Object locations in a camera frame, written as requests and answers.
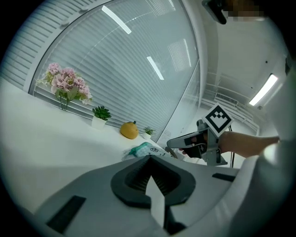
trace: pink flower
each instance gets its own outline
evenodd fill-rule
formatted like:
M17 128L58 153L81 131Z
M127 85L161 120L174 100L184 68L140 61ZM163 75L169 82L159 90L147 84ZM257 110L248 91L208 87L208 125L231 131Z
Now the pink flower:
M64 74L64 76L68 76L70 79L76 78L76 73L72 68L64 68L62 70L62 74Z
M56 73L60 73L60 71L62 70L60 65L56 62L54 63L51 63L47 70L52 74L52 75L55 75Z
M83 93L84 95L86 95L86 97L87 97L88 99L92 98L92 94L91 94L91 92L90 92L88 86L85 86L85 87L83 88L82 93Z
M61 74L57 74L54 76L54 79L51 82L51 92L56 93L57 89L63 89L64 91L69 91L69 89L73 88L73 84L69 84L69 77L64 77Z
M74 79L73 85L78 87L78 89L85 87L85 81L81 77L77 77Z

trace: robotic arm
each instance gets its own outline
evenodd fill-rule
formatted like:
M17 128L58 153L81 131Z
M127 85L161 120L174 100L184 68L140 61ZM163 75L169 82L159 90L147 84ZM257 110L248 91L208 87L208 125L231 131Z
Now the robotic arm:
M207 143L205 143L204 134L208 134ZM221 156L218 143L217 135L200 119L197 121L197 132L171 139L167 142L167 146L182 148L190 157L201 158L210 166L227 165Z

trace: glass window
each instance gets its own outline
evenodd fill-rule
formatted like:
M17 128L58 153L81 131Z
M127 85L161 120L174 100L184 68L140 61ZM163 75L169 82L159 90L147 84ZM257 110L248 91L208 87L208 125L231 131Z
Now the glass window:
M195 36L181 1L115 0L69 25L44 55L34 79L42 78L53 62L73 68L86 80L93 101L73 100L70 112L91 119L94 106L105 106L112 115L107 124L120 127L135 120L140 131L153 128L157 141L197 61ZM59 105L50 88L35 87L33 93Z

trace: potted plant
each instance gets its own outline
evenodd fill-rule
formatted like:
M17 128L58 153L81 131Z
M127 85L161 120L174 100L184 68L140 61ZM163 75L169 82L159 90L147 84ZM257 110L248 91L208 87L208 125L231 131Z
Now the potted plant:
M146 140L149 140L154 131L155 130L151 129L150 127L144 128L145 133L143 133L143 138L145 138Z
M111 118L108 109L105 109L104 106L98 106L97 108L92 109L94 116L92 119L92 127L102 130L106 121Z

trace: artificial flower bouquet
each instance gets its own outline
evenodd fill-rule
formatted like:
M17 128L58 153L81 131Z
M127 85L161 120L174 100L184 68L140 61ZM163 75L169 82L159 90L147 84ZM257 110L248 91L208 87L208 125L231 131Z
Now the artificial flower bouquet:
M81 100L83 104L92 100L89 86L84 79L72 68L62 69L56 62L48 66L44 78L37 80L37 85L39 83L51 86L50 90L60 101L62 110L67 110L68 103L72 100Z

